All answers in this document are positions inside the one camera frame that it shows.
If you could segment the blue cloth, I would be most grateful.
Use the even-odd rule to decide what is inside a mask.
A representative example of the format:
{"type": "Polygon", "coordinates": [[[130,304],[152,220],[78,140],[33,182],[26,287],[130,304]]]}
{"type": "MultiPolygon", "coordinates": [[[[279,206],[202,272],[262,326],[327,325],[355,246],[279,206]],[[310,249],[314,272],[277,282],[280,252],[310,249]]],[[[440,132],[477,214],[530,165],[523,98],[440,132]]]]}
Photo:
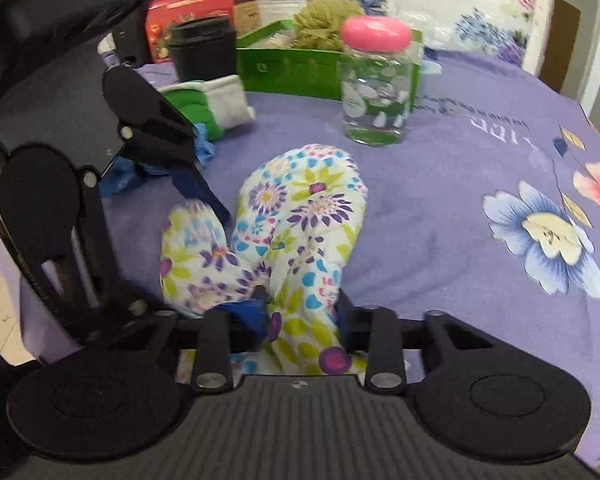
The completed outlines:
{"type": "MultiPolygon", "coordinates": [[[[196,136],[194,140],[195,155],[198,168],[204,168],[215,155],[215,146],[208,139],[208,128],[203,122],[194,123],[196,136]]],[[[118,157],[112,167],[99,183],[99,192],[108,198],[125,191],[139,188],[148,180],[171,177],[169,168],[161,168],[133,162],[131,159],[118,157]]]]}

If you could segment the green white oven mitt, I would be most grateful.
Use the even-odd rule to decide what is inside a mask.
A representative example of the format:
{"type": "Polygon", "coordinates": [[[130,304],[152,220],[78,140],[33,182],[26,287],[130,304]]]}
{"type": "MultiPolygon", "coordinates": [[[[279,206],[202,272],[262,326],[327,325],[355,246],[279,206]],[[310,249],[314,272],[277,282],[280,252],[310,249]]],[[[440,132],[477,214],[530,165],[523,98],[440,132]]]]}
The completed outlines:
{"type": "Polygon", "coordinates": [[[228,130],[251,124],[257,117],[238,75],[170,84],[159,92],[197,129],[204,126],[211,142],[222,139],[228,130]]]}

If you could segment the floral oven mitt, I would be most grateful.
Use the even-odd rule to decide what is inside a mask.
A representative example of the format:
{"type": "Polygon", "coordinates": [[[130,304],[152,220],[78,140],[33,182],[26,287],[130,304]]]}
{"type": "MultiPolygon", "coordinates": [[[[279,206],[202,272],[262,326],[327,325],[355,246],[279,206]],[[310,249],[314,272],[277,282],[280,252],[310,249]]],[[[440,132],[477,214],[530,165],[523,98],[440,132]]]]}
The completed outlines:
{"type": "Polygon", "coordinates": [[[170,211],[161,240],[163,299],[200,318],[263,286],[264,341],[232,355],[236,378],[361,375],[366,356],[344,351],[336,302],[366,204],[358,165],[340,148],[308,144],[278,155],[239,190],[233,233],[201,200],[170,211]]]}

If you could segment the olive green mesh sponge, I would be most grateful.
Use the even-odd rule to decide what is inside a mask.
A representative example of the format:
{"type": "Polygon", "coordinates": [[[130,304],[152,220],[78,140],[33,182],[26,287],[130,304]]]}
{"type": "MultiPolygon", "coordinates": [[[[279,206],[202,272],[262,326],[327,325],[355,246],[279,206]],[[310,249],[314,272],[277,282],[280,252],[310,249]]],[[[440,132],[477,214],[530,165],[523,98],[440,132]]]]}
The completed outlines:
{"type": "Polygon", "coordinates": [[[354,0],[312,0],[294,14],[294,42],[301,50],[341,51],[341,26],[348,18],[364,15],[354,0]]]}

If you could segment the black coffee cup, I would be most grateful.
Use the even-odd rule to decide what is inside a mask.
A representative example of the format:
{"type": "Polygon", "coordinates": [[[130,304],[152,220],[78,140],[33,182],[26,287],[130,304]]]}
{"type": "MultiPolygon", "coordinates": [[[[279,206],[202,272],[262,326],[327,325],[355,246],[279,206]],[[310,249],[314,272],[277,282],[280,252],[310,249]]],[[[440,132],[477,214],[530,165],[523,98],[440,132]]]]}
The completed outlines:
{"type": "Polygon", "coordinates": [[[174,25],[166,40],[180,81],[212,81],[237,74],[236,30],[227,16],[174,25]]]}

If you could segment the green cardboard box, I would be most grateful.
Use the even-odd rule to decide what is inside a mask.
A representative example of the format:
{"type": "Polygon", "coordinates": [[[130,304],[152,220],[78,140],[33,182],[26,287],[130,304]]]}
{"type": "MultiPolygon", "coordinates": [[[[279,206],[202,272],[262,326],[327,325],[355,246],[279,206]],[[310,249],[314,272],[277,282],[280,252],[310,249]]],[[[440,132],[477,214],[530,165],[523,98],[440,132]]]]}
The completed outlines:
{"type": "MultiPolygon", "coordinates": [[[[420,35],[412,31],[411,111],[419,78],[414,54],[420,35]]],[[[277,21],[237,41],[237,68],[249,91],[310,96],[341,102],[341,51],[294,49],[294,24],[277,21]]]]}

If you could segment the purple floral table cloth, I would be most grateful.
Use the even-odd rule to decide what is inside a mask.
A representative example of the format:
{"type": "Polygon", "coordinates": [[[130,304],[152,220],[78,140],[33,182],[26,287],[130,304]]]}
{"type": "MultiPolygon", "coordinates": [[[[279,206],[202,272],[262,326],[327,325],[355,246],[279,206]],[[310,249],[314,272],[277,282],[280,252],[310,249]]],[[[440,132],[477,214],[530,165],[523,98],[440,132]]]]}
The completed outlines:
{"type": "Polygon", "coordinates": [[[405,139],[347,140],[335,101],[250,94],[256,120],[232,130],[208,169],[234,208],[261,162],[323,141],[350,153],[370,189],[344,269],[359,304],[407,318],[439,309],[576,376],[592,415],[579,444],[600,466],[600,135],[580,106],[518,68],[444,52],[405,139]]]}

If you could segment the brown cardboard box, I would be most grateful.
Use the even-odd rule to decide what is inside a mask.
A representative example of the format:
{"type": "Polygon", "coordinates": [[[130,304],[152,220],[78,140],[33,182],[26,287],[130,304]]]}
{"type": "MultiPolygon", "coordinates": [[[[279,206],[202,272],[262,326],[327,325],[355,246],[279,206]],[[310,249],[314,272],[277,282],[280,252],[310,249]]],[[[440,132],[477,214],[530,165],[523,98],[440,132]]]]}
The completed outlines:
{"type": "Polygon", "coordinates": [[[258,29],[261,18],[257,0],[234,0],[233,23],[238,37],[258,29]]]}

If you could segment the red cardboard box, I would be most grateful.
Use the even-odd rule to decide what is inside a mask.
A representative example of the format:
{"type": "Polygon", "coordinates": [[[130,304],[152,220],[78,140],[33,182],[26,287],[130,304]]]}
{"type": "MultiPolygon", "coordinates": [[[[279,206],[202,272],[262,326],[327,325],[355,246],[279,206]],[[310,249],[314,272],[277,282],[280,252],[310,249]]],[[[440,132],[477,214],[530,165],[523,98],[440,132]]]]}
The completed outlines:
{"type": "Polygon", "coordinates": [[[169,61],[166,42],[171,38],[173,26],[217,16],[234,24],[233,6],[234,0],[152,0],[145,20],[152,62],[169,61]]]}

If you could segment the glass jar pink lid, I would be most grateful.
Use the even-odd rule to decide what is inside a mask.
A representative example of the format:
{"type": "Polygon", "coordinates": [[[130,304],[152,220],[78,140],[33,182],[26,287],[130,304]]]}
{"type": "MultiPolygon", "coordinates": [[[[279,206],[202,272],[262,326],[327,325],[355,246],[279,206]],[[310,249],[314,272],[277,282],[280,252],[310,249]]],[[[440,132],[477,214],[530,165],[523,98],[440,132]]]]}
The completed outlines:
{"type": "Polygon", "coordinates": [[[391,16],[357,15],[342,24],[341,40],[344,133],[371,146],[400,142],[411,113],[411,29],[391,16]]]}

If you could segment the floral bedding package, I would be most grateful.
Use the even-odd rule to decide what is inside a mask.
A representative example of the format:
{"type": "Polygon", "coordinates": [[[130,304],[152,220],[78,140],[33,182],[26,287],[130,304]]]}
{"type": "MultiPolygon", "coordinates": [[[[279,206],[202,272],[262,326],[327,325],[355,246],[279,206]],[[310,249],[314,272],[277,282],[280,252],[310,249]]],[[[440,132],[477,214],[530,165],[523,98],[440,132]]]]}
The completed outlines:
{"type": "Polygon", "coordinates": [[[537,74],[553,0],[386,0],[427,48],[481,52],[537,74]]]}

